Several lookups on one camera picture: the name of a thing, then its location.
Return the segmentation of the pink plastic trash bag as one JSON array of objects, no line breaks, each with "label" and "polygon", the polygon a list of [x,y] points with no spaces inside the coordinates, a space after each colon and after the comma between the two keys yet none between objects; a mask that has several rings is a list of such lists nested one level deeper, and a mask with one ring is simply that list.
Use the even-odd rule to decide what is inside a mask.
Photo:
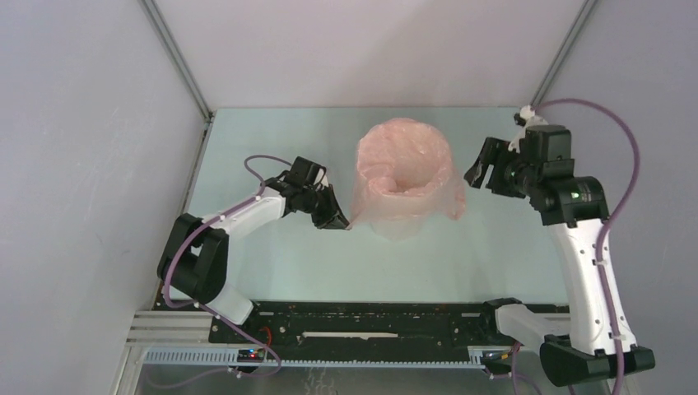
[{"label": "pink plastic trash bag", "polygon": [[402,221],[465,212],[465,187],[446,136],[410,118],[372,127],[357,144],[351,222]]}]

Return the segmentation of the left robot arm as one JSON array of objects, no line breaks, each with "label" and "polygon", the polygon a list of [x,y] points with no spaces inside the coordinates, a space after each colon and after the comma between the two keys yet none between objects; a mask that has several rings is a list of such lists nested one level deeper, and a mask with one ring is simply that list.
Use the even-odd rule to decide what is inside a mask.
[{"label": "left robot arm", "polygon": [[251,342],[260,321],[251,314],[254,303],[228,278],[231,242],[297,212],[309,215],[319,230],[349,229],[327,168],[301,156],[286,166],[279,175],[260,179],[258,191],[233,207],[203,217],[184,213],[175,220],[157,268],[168,307],[196,304],[229,321],[228,331],[239,342]]}]

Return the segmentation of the white plastic trash bin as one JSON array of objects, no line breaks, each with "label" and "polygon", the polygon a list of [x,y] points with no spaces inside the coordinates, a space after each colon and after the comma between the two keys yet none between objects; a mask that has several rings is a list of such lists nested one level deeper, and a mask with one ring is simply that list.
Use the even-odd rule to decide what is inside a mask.
[{"label": "white plastic trash bin", "polygon": [[417,235],[425,219],[420,217],[374,221],[370,223],[371,229],[379,236],[390,241],[401,241]]}]

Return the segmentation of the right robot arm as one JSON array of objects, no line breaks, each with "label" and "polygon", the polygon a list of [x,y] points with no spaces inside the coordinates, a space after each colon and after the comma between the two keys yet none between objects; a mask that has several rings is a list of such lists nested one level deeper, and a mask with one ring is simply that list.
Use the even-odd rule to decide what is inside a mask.
[{"label": "right robot arm", "polygon": [[570,306],[568,329],[514,298],[484,304],[478,331],[490,344],[507,337],[536,351],[549,381],[569,387],[620,382],[656,365],[625,317],[607,246],[611,216],[600,182],[577,177],[571,134],[561,125],[526,127],[516,141],[487,138],[464,178],[510,198],[527,198],[558,249]]}]

